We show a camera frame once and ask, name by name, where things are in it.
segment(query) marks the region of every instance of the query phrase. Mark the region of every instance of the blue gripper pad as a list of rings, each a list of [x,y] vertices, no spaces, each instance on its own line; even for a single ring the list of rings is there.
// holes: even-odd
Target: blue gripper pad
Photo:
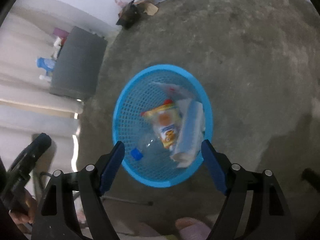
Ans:
[[[227,156],[216,152],[209,140],[202,142],[201,153],[217,190],[226,195],[228,190],[226,176],[228,169],[231,167],[231,162]]]
[[[118,172],[118,169],[124,158],[124,144],[118,141],[110,152],[111,157],[109,158],[105,168],[102,170],[100,175],[100,194],[103,195],[106,191],[110,190],[113,179]]]

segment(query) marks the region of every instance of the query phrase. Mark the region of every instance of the human hand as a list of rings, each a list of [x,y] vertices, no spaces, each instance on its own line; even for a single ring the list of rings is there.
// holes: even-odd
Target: human hand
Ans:
[[[36,210],[37,210],[37,201],[31,196],[29,191],[25,190],[26,192],[26,204],[29,207],[28,215],[21,214],[19,212],[11,212],[10,216],[13,220],[13,222],[16,225],[19,224],[25,224],[25,223],[33,223],[33,220],[35,218]]]

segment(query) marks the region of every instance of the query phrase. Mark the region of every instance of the blue bottle cap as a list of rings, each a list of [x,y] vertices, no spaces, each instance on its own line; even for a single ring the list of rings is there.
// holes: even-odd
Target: blue bottle cap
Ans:
[[[137,149],[134,148],[131,152],[130,152],[131,156],[136,160],[139,161],[141,160],[141,158],[143,157],[143,154]]]

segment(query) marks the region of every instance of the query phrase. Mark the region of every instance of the gray floor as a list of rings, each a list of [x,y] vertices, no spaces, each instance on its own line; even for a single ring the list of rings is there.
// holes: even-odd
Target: gray floor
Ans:
[[[96,96],[81,116],[78,167],[111,149],[113,109],[124,85],[148,66],[178,65],[210,98],[214,147],[248,170],[273,170],[300,233],[320,210],[320,196],[300,181],[306,167],[320,172],[319,15],[304,0],[167,0],[158,6],[154,16],[121,31],[108,52]],[[144,186],[121,169],[110,195],[153,200],[153,207],[107,202],[106,209],[112,221],[144,221],[161,233],[172,232],[177,218],[217,214],[224,201],[204,166],[167,189]]]

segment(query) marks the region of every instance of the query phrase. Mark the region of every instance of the blue plastic basket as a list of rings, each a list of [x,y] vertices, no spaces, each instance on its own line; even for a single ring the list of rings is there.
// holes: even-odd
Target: blue plastic basket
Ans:
[[[125,157],[122,162],[126,171],[139,182],[152,187],[170,187],[188,179],[201,165],[201,152],[194,162],[185,169],[176,168],[177,163],[169,156],[154,156],[152,166],[144,167],[136,161],[130,151],[139,140],[137,130],[147,130],[147,123],[140,113],[157,107],[167,99],[166,94],[153,82],[175,84],[192,92],[203,104],[205,115],[204,139],[211,140],[213,117],[211,104],[199,81],[186,70],[174,65],[156,65],[135,75],[122,90],[113,114],[113,143],[122,141],[125,145]]]

